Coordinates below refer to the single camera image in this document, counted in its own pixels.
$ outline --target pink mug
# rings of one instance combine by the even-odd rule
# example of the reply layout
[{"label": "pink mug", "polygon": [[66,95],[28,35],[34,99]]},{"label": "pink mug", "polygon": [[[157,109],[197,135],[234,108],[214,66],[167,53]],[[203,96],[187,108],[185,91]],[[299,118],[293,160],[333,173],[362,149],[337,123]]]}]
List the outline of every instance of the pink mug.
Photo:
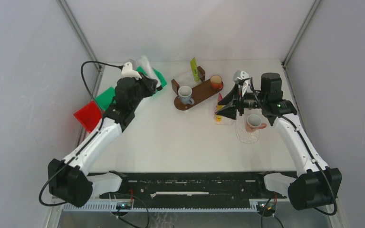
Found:
[{"label": "pink mug", "polygon": [[245,125],[246,131],[249,133],[253,133],[258,129],[264,129],[267,127],[267,124],[263,123],[261,117],[256,114],[249,115],[246,119]]}]

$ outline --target white table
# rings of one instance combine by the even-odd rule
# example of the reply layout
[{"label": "white table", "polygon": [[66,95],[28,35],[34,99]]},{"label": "white table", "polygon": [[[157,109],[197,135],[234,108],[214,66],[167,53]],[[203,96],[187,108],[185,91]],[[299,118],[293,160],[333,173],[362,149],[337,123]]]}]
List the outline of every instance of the white table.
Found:
[{"label": "white table", "polygon": [[[254,77],[260,88],[261,75],[279,73],[283,98],[292,101],[281,63],[278,59],[197,61],[212,75],[223,78],[225,96],[232,88],[234,72],[244,70]],[[240,142],[234,125],[216,125],[214,109],[217,95],[187,111],[174,107],[176,94],[171,79],[190,70],[188,61],[152,62],[168,85],[154,97],[142,101],[135,119],[122,135],[109,144],[91,172],[224,172],[224,171],[295,171],[295,166],[282,139],[267,123],[254,144]],[[120,70],[106,67],[98,94],[115,86]]]}]

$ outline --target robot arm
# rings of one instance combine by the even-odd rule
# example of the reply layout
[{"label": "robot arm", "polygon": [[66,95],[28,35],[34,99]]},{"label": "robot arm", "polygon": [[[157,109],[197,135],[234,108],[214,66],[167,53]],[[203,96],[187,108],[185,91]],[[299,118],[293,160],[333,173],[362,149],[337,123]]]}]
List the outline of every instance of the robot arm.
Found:
[{"label": "robot arm", "polygon": [[244,71],[233,76],[236,83],[218,104],[225,105],[216,112],[236,119],[245,108],[261,108],[262,114],[283,139],[296,167],[298,178],[284,176],[278,172],[263,173],[266,190],[288,196],[297,210],[315,208],[333,203],[339,190],[342,175],[338,168],[331,169],[319,156],[301,126],[293,104],[284,100],[281,78],[276,73],[265,73],[261,77],[261,90],[256,91],[251,83],[252,94],[246,94],[250,77]]},{"label": "robot arm", "polygon": [[122,78],[115,87],[116,95],[97,127],[63,160],[53,159],[49,163],[48,187],[52,195],[81,207],[91,197],[118,191],[122,179],[116,172],[87,175],[104,148],[121,135],[133,120],[134,112],[142,99],[162,89],[160,80],[147,70],[151,67],[145,57],[140,60],[140,64],[144,63],[142,68],[148,72],[148,76],[138,73],[133,61],[123,65]]}]

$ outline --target white wall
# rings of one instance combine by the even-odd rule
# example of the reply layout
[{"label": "white wall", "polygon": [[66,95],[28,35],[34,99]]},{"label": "white wall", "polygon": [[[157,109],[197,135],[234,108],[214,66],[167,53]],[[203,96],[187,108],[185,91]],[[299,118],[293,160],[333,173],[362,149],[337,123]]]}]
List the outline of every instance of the white wall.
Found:
[{"label": "white wall", "polygon": [[[74,148],[72,114],[88,101],[86,60],[55,0],[0,0],[0,227],[42,226],[47,165]],[[86,69],[90,85],[94,73]]]},{"label": "white wall", "polygon": [[365,0],[323,1],[288,74],[311,141],[342,172],[350,227],[365,227]]},{"label": "white wall", "polygon": [[280,58],[314,0],[68,0],[97,58]]}]

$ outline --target mug handle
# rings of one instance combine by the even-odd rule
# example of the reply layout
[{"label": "mug handle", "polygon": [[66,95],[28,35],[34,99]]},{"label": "mug handle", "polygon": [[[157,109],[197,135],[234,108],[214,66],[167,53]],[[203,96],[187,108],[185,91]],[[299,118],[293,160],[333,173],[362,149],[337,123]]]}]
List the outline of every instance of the mug handle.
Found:
[{"label": "mug handle", "polygon": [[261,126],[258,127],[258,129],[264,129],[267,127],[266,123],[261,123]]}]

